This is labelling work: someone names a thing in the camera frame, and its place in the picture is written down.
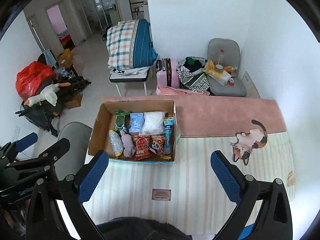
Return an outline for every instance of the green wet wipe package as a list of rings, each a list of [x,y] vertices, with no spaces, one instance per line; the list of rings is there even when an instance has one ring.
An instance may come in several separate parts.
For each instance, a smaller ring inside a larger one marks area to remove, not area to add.
[[[126,119],[126,116],[129,116],[131,114],[131,111],[115,109],[115,113],[116,113],[116,124],[113,130],[116,131],[117,133],[120,133],[121,130],[124,131],[125,133],[128,133],[128,129],[125,126],[125,119]]]

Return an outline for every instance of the white chair leg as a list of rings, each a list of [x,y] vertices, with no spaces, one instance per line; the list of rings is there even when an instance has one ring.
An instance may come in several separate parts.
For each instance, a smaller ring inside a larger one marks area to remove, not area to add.
[[[148,93],[147,93],[147,84],[146,84],[146,82],[144,82],[144,83],[143,83],[143,86],[144,86],[144,91],[145,91],[146,96],[147,96],[147,95],[148,95]]]
[[[120,89],[119,89],[119,86],[118,86],[118,83],[116,83],[116,86],[117,86],[117,90],[118,90],[118,92],[119,92],[119,95],[122,97],[121,92],[120,92]]]

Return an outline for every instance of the pink label patch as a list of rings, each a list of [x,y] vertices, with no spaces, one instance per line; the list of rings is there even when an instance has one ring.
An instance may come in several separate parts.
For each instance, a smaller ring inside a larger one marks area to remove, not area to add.
[[[171,201],[171,189],[152,189],[152,200]]]

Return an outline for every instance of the striped tablecloth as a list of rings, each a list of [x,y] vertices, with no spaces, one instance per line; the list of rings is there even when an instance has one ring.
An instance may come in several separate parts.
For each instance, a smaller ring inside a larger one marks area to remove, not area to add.
[[[137,216],[170,223],[187,235],[216,233],[236,204],[229,201],[210,166],[215,150],[232,162],[230,142],[236,137],[180,138],[173,165],[110,161],[90,201],[84,203],[96,224],[116,217]],[[268,143],[254,149],[248,166],[235,163],[244,174],[257,180],[281,178],[287,186],[293,171],[286,132],[268,134]],[[151,199],[152,189],[171,189],[171,201]],[[286,187],[289,200],[294,186]],[[247,224],[252,224],[261,203],[257,203]]]

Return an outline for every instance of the calico cat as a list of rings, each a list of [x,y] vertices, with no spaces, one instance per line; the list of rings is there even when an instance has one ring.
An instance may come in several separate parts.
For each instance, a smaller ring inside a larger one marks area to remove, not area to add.
[[[238,142],[236,144],[230,143],[233,147],[233,161],[236,162],[241,159],[246,166],[252,149],[263,148],[267,144],[268,138],[267,130],[262,123],[256,120],[251,120],[251,123],[260,126],[262,130],[256,128],[251,129],[250,133],[237,133]]]

